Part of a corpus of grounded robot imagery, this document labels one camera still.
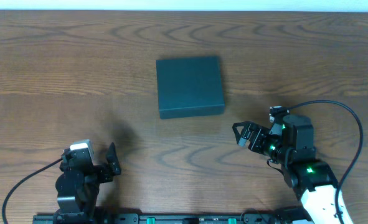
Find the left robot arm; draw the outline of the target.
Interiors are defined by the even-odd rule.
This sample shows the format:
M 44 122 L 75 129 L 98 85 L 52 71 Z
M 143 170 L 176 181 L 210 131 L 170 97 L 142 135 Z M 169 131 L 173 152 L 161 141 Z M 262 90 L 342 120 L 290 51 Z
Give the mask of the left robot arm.
M 93 155 L 88 139 L 73 143 L 61 155 L 62 175 L 55 183 L 59 209 L 52 217 L 53 223 L 114 222 L 112 214 L 97 207 L 97 197 L 101 184 L 112 182 L 121 174 L 115 144 L 106 150 L 104 163 L 95 165 Z

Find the black gift box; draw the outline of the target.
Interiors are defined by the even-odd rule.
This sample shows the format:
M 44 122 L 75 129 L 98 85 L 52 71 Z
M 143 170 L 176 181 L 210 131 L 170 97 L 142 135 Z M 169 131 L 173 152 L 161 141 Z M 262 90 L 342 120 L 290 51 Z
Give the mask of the black gift box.
M 156 61 L 161 119 L 224 113 L 224 91 L 217 56 Z

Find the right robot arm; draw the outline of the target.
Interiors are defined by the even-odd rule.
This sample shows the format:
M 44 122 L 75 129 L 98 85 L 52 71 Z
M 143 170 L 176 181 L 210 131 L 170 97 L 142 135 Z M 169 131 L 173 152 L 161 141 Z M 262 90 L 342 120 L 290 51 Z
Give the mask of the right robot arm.
M 251 121 L 233 124 L 237 144 L 267 156 L 269 164 L 281 166 L 279 171 L 308 220 L 352 223 L 337 178 L 330 166 L 316 157 L 311 120 L 280 106 L 271 107 L 269 116 L 270 128 Z

